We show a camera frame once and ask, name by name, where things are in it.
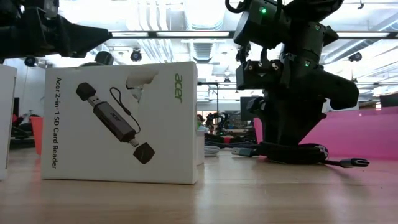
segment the pink panel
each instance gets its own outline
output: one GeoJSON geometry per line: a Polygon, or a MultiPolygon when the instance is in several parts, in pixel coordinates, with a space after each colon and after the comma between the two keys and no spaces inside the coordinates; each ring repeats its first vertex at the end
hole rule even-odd
{"type": "MultiPolygon", "coordinates": [[[[398,160],[398,107],[327,114],[301,143],[319,143],[331,156],[398,160]]],[[[262,139],[259,119],[254,120],[262,139]]]]}

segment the ceiling duct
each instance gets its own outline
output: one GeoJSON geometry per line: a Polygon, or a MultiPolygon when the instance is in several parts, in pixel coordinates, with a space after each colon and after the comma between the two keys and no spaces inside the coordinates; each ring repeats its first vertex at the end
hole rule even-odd
{"type": "MultiPolygon", "coordinates": [[[[380,24],[374,26],[372,28],[373,31],[381,31],[381,32],[397,32],[398,31],[398,13],[394,14],[390,18],[381,22],[380,24]]],[[[347,58],[360,50],[369,47],[370,45],[378,42],[380,40],[352,40],[347,44],[339,47],[334,52],[329,53],[322,57],[323,63],[333,63],[341,60],[343,58],[347,58]]]]}
{"type": "MultiPolygon", "coordinates": [[[[222,1],[187,0],[184,10],[186,30],[221,30],[224,13],[225,8],[222,1]]],[[[190,44],[192,57],[198,63],[208,63],[213,58],[215,50],[215,43],[194,42],[190,44]]]]}

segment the wooden table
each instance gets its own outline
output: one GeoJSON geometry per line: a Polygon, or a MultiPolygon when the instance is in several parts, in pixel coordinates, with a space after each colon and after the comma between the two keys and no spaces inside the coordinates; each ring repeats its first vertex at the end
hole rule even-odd
{"type": "Polygon", "coordinates": [[[288,166],[222,152],[196,185],[41,180],[33,149],[12,151],[0,223],[398,223],[398,163],[288,166]]]}

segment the white cardboard box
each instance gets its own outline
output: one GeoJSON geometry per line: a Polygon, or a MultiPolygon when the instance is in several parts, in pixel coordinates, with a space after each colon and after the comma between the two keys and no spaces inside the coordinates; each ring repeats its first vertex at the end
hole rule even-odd
{"type": "Polygon", "coordinates": [[[194,63],[51,68],[44,99],[42,178],[196,182],[194,63]]]}
{"type": "Polygon", "coordinates": [[[0,65],[0,180],[7,177],[16,75],[16,68],[0,65]]]}

